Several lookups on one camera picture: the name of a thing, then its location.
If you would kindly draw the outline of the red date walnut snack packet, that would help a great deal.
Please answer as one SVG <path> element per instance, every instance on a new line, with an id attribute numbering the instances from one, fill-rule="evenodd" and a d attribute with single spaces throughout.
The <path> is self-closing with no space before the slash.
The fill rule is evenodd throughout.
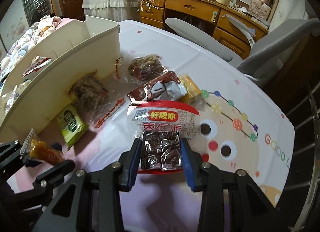
<path id="1" fill-rule="evenodd" d="M 142 140 L 140 171 L 154 174 L 180 171 L 180 141 L 197 138 L 199 111 L 176 101 L 135 101 L 129 104 L 127 116 Z"/>

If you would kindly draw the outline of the green mung bean cake packet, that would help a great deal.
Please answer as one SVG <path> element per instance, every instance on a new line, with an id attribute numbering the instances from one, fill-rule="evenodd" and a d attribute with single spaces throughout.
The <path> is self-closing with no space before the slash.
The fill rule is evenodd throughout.
<path id="1" fill-rule="evenodd" d="M 71 104 L 60 112 L 57 122 L 68 146 L 67 150 L 70 150 L 88 130 L 88 124 L 81 119 L 77 109 Z"/>

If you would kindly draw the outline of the orange candy wrapper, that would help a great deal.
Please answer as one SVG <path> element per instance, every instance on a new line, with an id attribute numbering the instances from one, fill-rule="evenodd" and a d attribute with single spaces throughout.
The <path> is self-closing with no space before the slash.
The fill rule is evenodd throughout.
<path id="1" fill-rule="evenodd" d="M 40 140 L 34 129 L 29 131 L 24 140 L 20 156 L 26 167 L 35 167 L 42 162 L 55 166 L 64 161 L 61 146 L 52 147 Z"/>

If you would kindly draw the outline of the red white large snack bag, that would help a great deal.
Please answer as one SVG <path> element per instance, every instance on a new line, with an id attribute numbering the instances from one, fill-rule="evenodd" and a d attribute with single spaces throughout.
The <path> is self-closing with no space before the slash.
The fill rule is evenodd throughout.
<path id="1" fill-rule="evenodd" d="M 23 78 L 28 80 L 34 79 L 46 66 L 51 64 L 52 59 L 49 57 L 35 56 L 29 67 L 22 74 Z"/>

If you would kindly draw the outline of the cartoon printed bed sheet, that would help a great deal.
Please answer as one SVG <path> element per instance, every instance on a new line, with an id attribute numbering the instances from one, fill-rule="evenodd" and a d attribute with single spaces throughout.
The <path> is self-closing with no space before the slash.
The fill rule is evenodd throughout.
<path id="1" fill-rule="evenodd" d="M 165 99 L 148 88 L 142 101 L 126 102 L 134 80 L 112 78 L 121 50 L 159 54 L 170 69 L 182 67 L 206 91 L 205 109 Z M 118 111 L 111 97 L 126 103 Z M 65 161 L 54 183 L 1 191 L 1 231 L 162 230 L 287 231 L 259 183 L 285 181 L 287 171 L 268 172 L 272 156 L 265 137 L 291 146 L 289 120 L 261 89 L 218 56 L 176 35 L 135 21 L 94 19 L 82 43 L 53 56 L 21 93 L 1 125 L 1 142 L 23 141 L 57 116 L 79 132 L 76 116 L 91 123 L 88 166 Z"/>

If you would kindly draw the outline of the yellow small cake packet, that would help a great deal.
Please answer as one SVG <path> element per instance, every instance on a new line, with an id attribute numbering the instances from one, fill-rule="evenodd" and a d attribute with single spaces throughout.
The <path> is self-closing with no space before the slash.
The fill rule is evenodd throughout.
<path id="1" fill-rule="evenodd" d="M 184 85 L 187 93 L 179 99 L 185 104 L 197 103 L 202 99 L 202 92 L 189 75 L 181 75 L 178 77 L 180 82 Z"/>

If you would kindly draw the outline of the brown granola clear bag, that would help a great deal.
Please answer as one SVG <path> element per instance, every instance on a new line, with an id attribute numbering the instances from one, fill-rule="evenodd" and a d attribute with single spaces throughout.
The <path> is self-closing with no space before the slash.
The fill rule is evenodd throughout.
<path id="1" fill-rule="evenodd" d="M 124 96 L 108 90 L 96 72 L 78 79 L 67 91 L 83 120 L 94 129 L 103 124 L 124 104 Z"/>

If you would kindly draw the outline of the brown white chocolate packet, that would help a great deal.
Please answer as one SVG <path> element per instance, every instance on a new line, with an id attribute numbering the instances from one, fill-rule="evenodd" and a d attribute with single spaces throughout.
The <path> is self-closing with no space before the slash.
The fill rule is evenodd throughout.
<path id="1" fill-rule="evenodd" d="M 128 93 L 131 102 L 135 101 L 177 101 L 187 94 L 184 84 L 176 73 L 169 71 L 148 81 Z"/>

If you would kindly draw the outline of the brown nut cluster bag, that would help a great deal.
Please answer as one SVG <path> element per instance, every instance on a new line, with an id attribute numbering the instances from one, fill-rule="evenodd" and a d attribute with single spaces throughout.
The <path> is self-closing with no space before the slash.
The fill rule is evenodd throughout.
<path id="1" fill-rule="evenodd" d="M 151 54 L 137 57 L 129 64 L 127 71 L 134 81 L 146 83 L 162 75 L 167 69 L 161 64 L 161 57 Z"/>

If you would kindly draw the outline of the white plastic storage bin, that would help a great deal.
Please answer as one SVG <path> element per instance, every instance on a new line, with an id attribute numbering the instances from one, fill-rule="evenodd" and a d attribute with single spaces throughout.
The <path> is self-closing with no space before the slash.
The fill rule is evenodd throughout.
<path id="1" fill-rule="evenodd" d="M 9 73 L 2 94 L 23 82 L 22 74 L 35 56 L 52 61 L 19 95 L 1 123 L 1 142 L 23 141 L 30 129 L 38 133 L 69 103 L 67 90 L 81 77 L 95 72 L 105 78 L 114 72 L 120 55 L 118 22 L 86 16 L 72 20 L 39 42 Z"/>

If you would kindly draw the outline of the grey office chair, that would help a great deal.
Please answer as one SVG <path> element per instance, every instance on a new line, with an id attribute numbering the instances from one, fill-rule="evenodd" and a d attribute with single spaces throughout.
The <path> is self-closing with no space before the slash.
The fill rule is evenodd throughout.
<path id="1" fill-rule="evenodd" d="M 319 30 L 319 19 L 289 19 L 258 41 L 253 29 L 226 15 L 227 21 L 238 29 L 245 41 L 216 28 L 213 36 L 177 18 L 165 23 L 179 36 L 219 56 L 258 86 L 264 86 L 287 63 L 299 42 Z"/>

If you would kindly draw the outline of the wooden desk with drawers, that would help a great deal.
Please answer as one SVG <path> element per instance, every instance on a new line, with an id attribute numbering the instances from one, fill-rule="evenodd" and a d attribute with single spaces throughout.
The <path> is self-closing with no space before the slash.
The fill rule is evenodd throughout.
<path id="1" fill-rule="evenodd" d="M 253 30 L 256 42 L 268 34 L 268 30 L 254 22 L 251 17 L 214 0 L 139 0 L 141 22 L 173 32 L 166 24 L 167 18 L 184 20 L 224 46 L 230 48 L 242 59 L 249 56 L 251 47 L 245 35 L 228 20 L 232 16 Z"/>

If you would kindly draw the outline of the pink doll box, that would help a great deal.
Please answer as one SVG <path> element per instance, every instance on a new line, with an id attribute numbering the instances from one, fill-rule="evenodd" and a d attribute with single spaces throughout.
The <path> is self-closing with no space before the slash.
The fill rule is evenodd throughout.
<path id="1" fill-rule="evenodd" d="M 267 20 L 275 0 L 251 0 L 248 13 L 256 19 Z"/>

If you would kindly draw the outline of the metal bed rail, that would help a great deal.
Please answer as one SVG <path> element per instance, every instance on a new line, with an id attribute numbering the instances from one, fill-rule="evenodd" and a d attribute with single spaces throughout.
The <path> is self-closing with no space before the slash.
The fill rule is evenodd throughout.
<path id="1" fill-rule="evenodd" d="M 285 191 L 295 195 L 297 220 L 291 231 L 307 231 L 319 214 L 319 83 L 306 83 L 305 97 L 286 115 L 293 123 L 295 141 Z"/>

